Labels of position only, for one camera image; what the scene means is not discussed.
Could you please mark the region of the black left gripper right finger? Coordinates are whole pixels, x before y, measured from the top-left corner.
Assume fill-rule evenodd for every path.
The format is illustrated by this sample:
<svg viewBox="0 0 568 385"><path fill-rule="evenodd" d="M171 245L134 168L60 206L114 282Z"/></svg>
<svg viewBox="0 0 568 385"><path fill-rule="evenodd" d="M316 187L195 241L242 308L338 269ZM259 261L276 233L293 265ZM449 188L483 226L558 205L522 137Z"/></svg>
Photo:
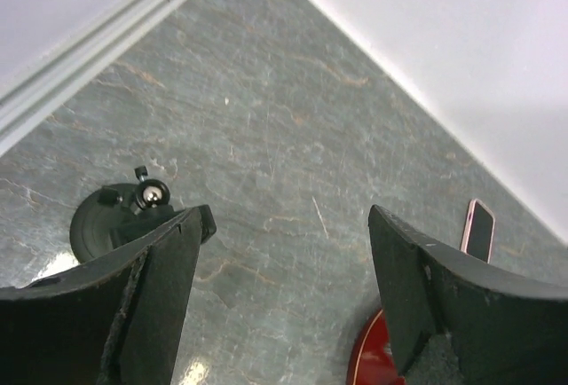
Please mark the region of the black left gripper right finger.
<svg viewBox="0 0 568 385"><path fill-rule="evenodd" d="M368 228L399 374L441 335L467 384L567 382L565 286L484 263L378 205Z"/></svg>

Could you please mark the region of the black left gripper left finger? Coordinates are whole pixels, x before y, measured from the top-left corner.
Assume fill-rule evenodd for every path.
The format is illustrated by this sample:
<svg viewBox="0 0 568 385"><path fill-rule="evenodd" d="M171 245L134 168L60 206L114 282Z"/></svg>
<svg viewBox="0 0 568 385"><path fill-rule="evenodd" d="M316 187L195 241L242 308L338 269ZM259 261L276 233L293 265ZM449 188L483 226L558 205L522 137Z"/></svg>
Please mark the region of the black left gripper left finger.
<svg viewBox="0 0 568 385"><path fill-rule="evenodd" d="M4 384L168 384L207 205L147 235L23 288L1 291Z"/></svg>

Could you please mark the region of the pink smartphone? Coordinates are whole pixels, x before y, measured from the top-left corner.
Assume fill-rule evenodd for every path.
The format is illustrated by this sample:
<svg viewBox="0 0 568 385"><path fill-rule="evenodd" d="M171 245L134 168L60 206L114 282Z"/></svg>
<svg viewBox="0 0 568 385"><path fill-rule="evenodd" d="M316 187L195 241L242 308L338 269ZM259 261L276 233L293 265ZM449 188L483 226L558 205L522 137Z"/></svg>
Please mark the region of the pink smartphone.
<svg viewBox="0 0 568 385"><path fill-rule="evenodd" d="M489 263L493 249L495 217L480 200L469 202L461 239L461 251Z"/></svg>

